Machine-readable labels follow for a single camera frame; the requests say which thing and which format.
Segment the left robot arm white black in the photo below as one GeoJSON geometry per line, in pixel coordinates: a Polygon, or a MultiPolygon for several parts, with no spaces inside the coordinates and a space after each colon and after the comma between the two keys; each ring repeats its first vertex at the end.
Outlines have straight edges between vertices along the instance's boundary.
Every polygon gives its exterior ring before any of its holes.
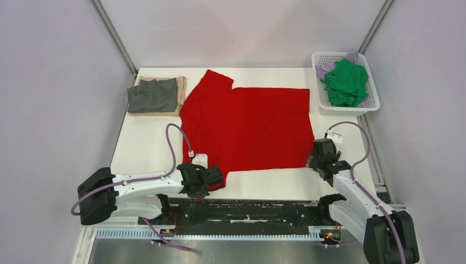
{"type": "Polygon", "coordinates": [[[137,217],[168,223],[173,216],[168,196],[183,194],[199,199],[225,186],[218,166],[206,168],[182,163],[168,171],[146,174],[113,174],[100,168],[77,188],[78,201],[71,209],[83,226],[115,217],[137,217]]]}

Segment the red t shirt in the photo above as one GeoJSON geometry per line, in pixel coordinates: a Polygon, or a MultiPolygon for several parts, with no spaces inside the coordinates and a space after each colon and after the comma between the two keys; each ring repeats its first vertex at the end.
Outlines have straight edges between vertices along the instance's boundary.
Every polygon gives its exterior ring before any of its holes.
{"type": "Polygon", "coordinates": [[[283,87],[234,87],[207,70],[180,112],[184,162],[205,153],[223,177],[231,172],[302,168],[313,148],[310,91],[283,87]]]}

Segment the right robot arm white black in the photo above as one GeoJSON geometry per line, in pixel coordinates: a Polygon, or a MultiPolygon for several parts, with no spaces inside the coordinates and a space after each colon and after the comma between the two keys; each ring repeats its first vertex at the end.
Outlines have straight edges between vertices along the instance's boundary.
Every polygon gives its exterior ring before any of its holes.
{"type": "Polygon", "coordinates": [[[337,222],[362,245],[369,263],[418,263],[420,254],[413,219],[369,192],[331,139],[317,139],[307,167],[337,192],[318,202],[324,224],[337,222]]]}

